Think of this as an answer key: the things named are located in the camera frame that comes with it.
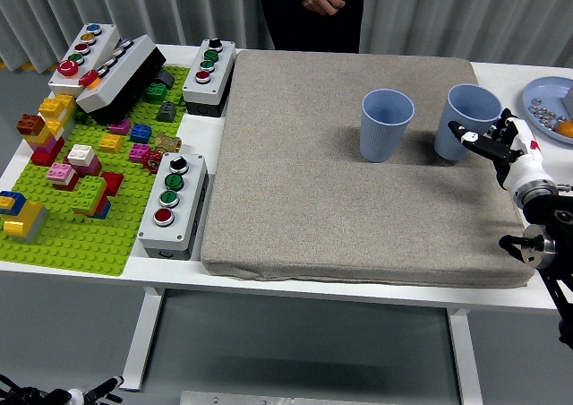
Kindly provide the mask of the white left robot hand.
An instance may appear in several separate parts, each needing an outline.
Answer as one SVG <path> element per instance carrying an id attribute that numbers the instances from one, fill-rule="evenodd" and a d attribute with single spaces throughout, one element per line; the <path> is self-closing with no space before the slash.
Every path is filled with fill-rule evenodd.
<path id="1" fill-rule="evenodd" d="M 114 376 L 86 392 L 54 389 L 43 399 L 43 404 L 122 404 L 124 400 L 114 390 L 123 383 L 122 376 Z"/>

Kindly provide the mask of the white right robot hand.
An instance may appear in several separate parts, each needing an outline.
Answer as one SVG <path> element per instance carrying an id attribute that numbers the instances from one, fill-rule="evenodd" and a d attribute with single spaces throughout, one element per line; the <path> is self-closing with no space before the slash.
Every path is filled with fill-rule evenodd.
<path id="1" fill-rule="evenodd" d="M 558 193 L 554 179 L 543 168 L 541 148 L 527 122 L 510 109 L 501 112 L 489 136 L 454 120 L 448 122 L 448 128 L 462 146 L 493 163 L 499 185 L 514 198 Z"/>

